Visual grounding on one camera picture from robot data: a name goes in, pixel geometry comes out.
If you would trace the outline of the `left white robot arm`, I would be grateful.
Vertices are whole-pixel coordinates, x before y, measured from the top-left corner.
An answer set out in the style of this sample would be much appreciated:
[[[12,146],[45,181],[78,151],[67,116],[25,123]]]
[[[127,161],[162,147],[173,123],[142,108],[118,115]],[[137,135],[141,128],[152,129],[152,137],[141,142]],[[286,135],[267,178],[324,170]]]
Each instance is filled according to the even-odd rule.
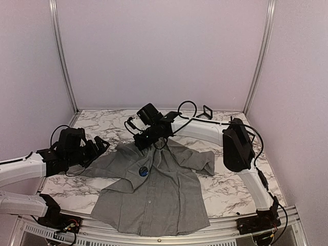
[[[33,178],[66,173],[73,166],[86,169],[106,152],[110,144],[100,138],[86,138],[83,128],[67,127],[50,148],[31,152],[18,159],[1,162],[1,187]],[[60,206],[49,195],[22,195],[1,191],[1,214],[41,217],[52,227],[61,228],[65,217]]]

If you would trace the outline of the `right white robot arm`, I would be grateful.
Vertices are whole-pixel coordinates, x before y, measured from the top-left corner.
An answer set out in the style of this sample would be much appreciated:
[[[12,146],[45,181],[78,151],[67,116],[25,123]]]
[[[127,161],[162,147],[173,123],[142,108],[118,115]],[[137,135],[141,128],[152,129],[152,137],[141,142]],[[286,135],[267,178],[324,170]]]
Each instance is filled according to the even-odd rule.
[[[268,181],[257,167],[259,157],[253,149],[253,140],[260,134],[239,118],[229,121],[215,121],[213,115],[206,118],[193,115],[187,117],[180,110],[166,115],[149,103],[137,113],[137,118],[129,117],[124,125],[133,135],[139,150],[146,149],[161,138],[173,136],[204,140],[223,148],[223,164],[235,172],[246,185],[256,207],[254,225],[264,230],[278,218],[278,199],[270,192]]]

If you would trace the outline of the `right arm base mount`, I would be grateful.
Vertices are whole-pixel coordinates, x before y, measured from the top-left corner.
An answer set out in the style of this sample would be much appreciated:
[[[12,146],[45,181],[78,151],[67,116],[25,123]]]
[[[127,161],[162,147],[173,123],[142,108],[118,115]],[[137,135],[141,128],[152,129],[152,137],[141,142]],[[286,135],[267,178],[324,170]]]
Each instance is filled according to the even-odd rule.
[[[281,225],[277,210],[256,211],[256,215],[238,218],[236,223],[240,235],[261,232]]]

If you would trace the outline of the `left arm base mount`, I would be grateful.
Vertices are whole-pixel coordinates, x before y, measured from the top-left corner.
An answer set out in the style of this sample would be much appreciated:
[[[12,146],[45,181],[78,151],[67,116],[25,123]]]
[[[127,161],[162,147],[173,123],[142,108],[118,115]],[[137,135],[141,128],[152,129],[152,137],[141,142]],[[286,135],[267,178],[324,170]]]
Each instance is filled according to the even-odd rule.
[[[37,223],[59,230],[60,233],[78,233],[80,230],[81,218],[77,216],[63,214],[59,204],[48,194],[39,195],[47,205],[45,216],[38,217]]]

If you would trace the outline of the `grey button-up shirt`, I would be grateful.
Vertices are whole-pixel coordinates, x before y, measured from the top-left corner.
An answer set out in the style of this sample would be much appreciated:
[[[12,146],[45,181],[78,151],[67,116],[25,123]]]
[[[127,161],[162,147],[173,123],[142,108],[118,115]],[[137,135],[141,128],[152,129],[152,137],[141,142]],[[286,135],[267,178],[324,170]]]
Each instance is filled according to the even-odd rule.
[[[139,175],[141,167],[149,169],[146,177]],[[199,152],[169,140],[163,149],[139,150],[133,143],[120,143],[88,168],[74,166],[68,174],[115,179],[101,190],[91,217],[118,225],[146,213],[156,219],[208,220],[198,174],[213,176],[214,171],[212,151]]]

